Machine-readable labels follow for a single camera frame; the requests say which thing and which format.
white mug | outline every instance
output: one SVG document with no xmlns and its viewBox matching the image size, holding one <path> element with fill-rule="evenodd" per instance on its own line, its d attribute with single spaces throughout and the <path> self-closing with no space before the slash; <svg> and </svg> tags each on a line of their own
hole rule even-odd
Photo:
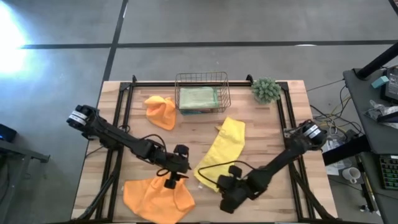
<svg viewBox="0 0 398 224">
<path fill-rule="evenodd" d="M 361 177 L 361 172 L 355 167 L 343 170 L 343 177 L 352 184 L 356 184 L 356 180 Z"/>
</svg>

orange towel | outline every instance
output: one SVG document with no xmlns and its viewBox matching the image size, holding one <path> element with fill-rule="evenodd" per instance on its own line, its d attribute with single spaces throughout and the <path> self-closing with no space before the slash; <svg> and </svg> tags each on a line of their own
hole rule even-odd
<svg viewBox="0 0 398 224">
<path fill-rule="evenodd" d="M 176 223 L 195 206 L 184 185 L 177 181 L 175 189 L 167 189 L 164 182 L 170 177 L 129 180 L 124 183 L 123 201 L 136 214 L 155 223 Z"/>
<path fill-rule="evenodd" d="M 170 97 L 151 96 L 145 102 L 147 105 L 147 118 L 150 122 L 166 130 L 171 130 L 175 125 L 175 104 Z"/>
</svg>

wire basket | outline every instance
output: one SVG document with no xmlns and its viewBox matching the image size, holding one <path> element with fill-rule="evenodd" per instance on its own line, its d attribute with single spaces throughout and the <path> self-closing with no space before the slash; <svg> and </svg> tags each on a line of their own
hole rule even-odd
<svg viewBox="0 0 398 224">
<path fill-rule="evenodd" d="M 181 98 L 181 92 L 206 91 L 211 94 L 213 91 L 214 104 L 212 106 L 199 106 L 197 108 L 186 108 L 186 99 Z M 229 95 L 228 76 L 225 72 L 203 72 L 203 73 L 180 73 L 175 77 L 175 105 L 181 114 L 200 113 L 222 113 L 231 106 Z"/>
</svg>

yellow cloth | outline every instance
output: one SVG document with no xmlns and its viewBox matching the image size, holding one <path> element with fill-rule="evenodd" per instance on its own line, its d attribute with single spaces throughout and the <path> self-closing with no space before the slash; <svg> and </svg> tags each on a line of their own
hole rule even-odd
<svg viewBox="0 0 398 224">
<path fill-rule="evenodd" d="M 176 223 L 195 207 L 193 198 L 184 185 L 177 182 L 175 189 L 167 189 L 164 182 L 170 176 L 124 183 L 123 201 L 136 214 L 155 223 Z"/>
<path fill-rule="evenodd" d="M 170 97 L 151 96 L 145 102 L 147 118 L 150 122 L 166 130 L 171 130 L 175 125 L 175 104 Z"/>
<path fill-rule="evenodd" d="M 200 161 L 199 165 L 197 165 L 195 168 L 193 175 L 201 183 L 205 184 L 216 192 L 218 192 L 217 186 L 200 176 L 198 169 L 201 167 L 236 160 L 244 147 L 244 127 L 244 122 L 236 121 L 227 117 L 216 139 L 214 140 L 213 145 L 210 147 L 205 157 Z M 220 175 L 228 175 L 228 169 L 231 165 L 233 164 L 204 169 L 201 170 L 200 173 L 210 180 L 216 182 Z"/>
</svg>

gray floor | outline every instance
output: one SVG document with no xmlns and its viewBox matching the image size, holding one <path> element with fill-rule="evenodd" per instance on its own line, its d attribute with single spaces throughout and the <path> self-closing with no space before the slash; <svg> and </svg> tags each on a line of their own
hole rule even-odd
<svg viewBox="0 0 398 224">
<path fill-rule="evenodd" d="M 65 120 L 77 104 L 97 104 L 109 55 L 109 49 L 9 46 L 109 44 L 121 3 L 0 1 L 0 30 L 9 31 L 0 35 L 0 123 L 18 130 L 18 144 L 51 154 L 48 164 L 31 165 L 9 223 L 69 219 L 87 141 Z M 397 26 L 398 17 L 387 0 L 130 0 L 119 42 L 391 40 L 398 39 Z M 247 74 L 305 80 L 309 89 L 342 79 L 343 70 L 362 67 L 388 47 L 118 49 L 109 79 L 130 80 L 135 74 L 139 80 L 173 80 L 180 72 L 217 70 L 226 71 L 230 80 Z M 331 111 L 343 86 L 340 82 L 309 92 L 310 103 Z M 359 122 L 352 103 L 343 116 Z M 360 191 L 330 184 L 340 218 L 382 223 L 378 215 L 358 210 L 364 204 Z"/>
</svg>

